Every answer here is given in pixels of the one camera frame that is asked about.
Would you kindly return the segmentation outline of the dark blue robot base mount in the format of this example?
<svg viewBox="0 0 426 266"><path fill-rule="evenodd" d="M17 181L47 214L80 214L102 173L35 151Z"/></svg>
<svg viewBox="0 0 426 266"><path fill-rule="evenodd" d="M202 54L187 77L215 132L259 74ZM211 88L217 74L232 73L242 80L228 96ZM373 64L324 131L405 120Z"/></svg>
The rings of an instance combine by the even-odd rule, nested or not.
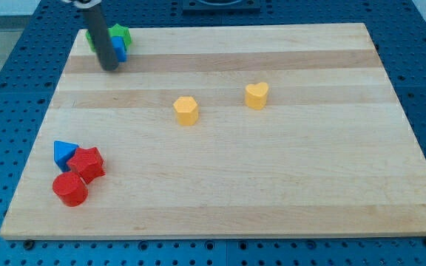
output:
<svg viewBox="0 0 426 266"><path fill-rule="evenodd" d="M258 11L262 0L183 0L184 13L220 11Z"/></svg>

